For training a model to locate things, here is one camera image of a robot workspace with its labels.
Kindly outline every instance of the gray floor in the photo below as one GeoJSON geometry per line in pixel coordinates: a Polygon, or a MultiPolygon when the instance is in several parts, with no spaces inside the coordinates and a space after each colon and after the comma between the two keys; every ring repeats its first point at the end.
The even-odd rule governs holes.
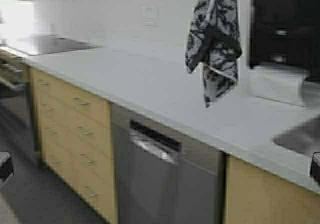
{"type": "Polygon", "coordinates": [[[1,136],[0,151],[12,154],[14,176],[1,192],[20,223],[106,224],[50,169],[36,167],[1,136]]]}
{"type": "Polygon", "coordinates": [[[0,193],[0,224],[21,224],[3,195],[0,193]]]}

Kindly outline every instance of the light wood cabinet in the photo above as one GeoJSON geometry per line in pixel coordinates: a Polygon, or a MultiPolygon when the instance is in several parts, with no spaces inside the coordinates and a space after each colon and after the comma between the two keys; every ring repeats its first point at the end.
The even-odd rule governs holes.
{"type": "Polygon", "coordinates": [[[117,224],[109,102],[39,70],[31,75],[43,160],[117,224]]]}
{"type": "Polygon", "coordinates": [[[320,195],[230,156],[225,224],[318,224],[320,195]]]}

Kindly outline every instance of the induction cooktop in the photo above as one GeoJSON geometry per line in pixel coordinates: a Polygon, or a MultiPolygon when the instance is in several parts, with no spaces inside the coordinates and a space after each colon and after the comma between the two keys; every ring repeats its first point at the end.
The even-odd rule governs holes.
{"type": "Polygon", "coordinates": [[[6,45],[1,49],[9,51],[17,51],[21,55],[18,56],[38,56],[52,53],[62,53],[77,50],[85,50],[98,48],[88,43],[71,40],[55,35],[41,35],[25,37],[16,40],[8,40],[6,45]]]}

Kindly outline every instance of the stainless steel dishwasher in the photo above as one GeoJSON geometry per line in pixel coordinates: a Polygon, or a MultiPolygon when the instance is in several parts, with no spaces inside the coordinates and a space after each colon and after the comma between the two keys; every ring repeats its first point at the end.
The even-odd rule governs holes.
{"type": "Polygon", "coordinates": [[[119,224],[219,224],[223,152],[112,105],[119,224]]]}

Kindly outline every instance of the sink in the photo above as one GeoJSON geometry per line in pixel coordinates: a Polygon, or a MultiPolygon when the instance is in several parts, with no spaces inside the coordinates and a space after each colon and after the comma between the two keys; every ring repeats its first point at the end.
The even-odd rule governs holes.
{"type": "Polygon", "coordinates": [[[315,152],[320,152],[320,116],[277,135],[273,142],[312,158],[315,152]]]}

